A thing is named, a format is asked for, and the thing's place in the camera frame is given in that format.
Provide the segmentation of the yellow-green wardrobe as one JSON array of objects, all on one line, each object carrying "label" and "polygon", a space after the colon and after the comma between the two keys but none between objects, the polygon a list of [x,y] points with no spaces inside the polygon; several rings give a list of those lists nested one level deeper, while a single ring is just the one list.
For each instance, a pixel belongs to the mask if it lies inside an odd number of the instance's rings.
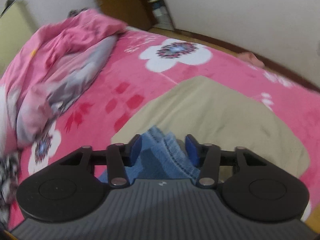
[{"label": "yellow-green wardrobe", "polygon": [[27,6],[14,0],[1,14],[1,76],[38,26]]}]

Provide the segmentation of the pink grey crumpled quilt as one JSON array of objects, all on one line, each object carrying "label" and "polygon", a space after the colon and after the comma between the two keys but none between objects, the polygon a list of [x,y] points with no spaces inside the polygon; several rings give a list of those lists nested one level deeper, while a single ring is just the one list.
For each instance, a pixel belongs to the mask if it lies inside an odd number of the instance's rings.
[{"label": "pink grey crumpled quilt", "polygon": [[1,155],[32,144],[89,88],[126,28],[87,9],[25,43],[1,78]]}]

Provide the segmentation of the pink floral bed blanket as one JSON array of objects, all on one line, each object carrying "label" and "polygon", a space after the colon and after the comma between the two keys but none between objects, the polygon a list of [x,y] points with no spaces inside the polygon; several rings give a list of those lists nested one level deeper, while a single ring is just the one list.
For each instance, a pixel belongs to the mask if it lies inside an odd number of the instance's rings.
[{"label": "pink floral bed blanket", "polygon": [[20,179],[62,158],[81,143],[100,150],[149,101],[180,82],[205,76],[261,103],[259,119],[275,114],[306,148],[310,165],[301,175],[310,207],[319,204],[319,94],[278,74],[219,50],[194,44],[194,51],[166,60],[158,52],[179,40],[144,31],[127,31],[116,44],[97,79],[49,133],[41,157],[36,145],[22,152]]}]

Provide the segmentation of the beige khaki garment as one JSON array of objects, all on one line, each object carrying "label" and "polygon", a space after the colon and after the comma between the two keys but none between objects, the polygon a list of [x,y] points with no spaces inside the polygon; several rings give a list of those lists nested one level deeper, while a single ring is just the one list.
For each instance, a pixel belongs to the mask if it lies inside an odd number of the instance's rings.
[{"label": "beige khaki garment", "polygon": [[223,150],[244,146],[295,177],[310,165],[307,149],[271,110],[204,76],[185,80],[148,102],[111,141],[129,142],[152,126],[178,140],[191,134]]}]

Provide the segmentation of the brown wooden door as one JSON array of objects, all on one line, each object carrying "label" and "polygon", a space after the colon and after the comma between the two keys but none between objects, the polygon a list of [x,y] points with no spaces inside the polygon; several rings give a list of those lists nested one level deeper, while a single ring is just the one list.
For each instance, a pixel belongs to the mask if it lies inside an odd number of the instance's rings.
[{"label": "brown wooden door", "polygon": [[96,0],[101,11],[142,30],[151,29],[156,23],[147,0]]}]

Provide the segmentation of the blue denim jeans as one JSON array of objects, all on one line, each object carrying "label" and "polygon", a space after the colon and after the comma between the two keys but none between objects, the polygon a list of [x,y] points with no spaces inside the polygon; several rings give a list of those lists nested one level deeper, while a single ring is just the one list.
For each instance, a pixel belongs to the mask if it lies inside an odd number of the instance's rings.
[{"label": "blue denim jeans", "polygon": [[135,164],[125,168],[130,184],[136,179],[196,181],[200,171],[182,151],[173,133],[163,134],[153,126],[141,138],[142,148]]}]

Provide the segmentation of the black white checkered shirt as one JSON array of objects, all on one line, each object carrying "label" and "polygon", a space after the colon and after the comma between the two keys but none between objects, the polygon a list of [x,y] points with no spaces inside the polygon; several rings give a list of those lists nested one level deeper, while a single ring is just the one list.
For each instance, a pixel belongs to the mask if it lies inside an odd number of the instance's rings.
[{"label": "black white checkered shirt", "polygon": [[1,229],[6,229],[9,222],[10,205],[16,198],[20,153],[14,152],[1,157]]}]

